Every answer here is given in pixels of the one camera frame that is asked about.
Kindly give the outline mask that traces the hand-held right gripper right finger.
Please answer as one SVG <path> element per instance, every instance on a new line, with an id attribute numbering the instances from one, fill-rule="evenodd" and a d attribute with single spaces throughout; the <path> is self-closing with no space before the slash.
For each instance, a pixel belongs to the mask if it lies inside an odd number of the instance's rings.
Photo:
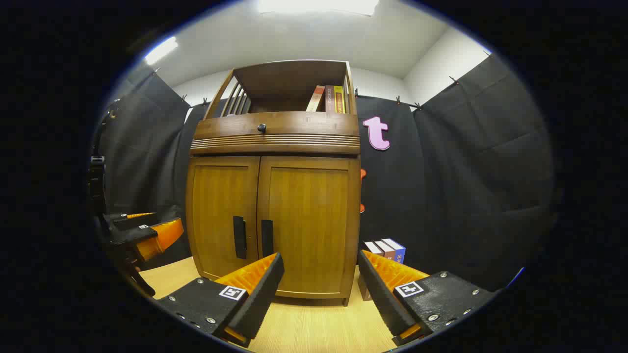
<path id="1" fill-rule="evenodd" d="M 366 250 L 358 266 L 397 346 L 449 329 L 496 296 L 449 271 L 427 275 Z"/>

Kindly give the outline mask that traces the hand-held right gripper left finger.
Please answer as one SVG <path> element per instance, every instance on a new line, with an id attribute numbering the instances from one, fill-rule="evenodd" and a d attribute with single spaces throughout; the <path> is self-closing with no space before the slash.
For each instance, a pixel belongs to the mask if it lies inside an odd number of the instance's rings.
<path id="1" fill-rule="evenodd" d="M 248 347 L 284 272 L 283 258 L 275 252 L 216 280 L 198 277 L 157 303 L 202 333 Z"/>

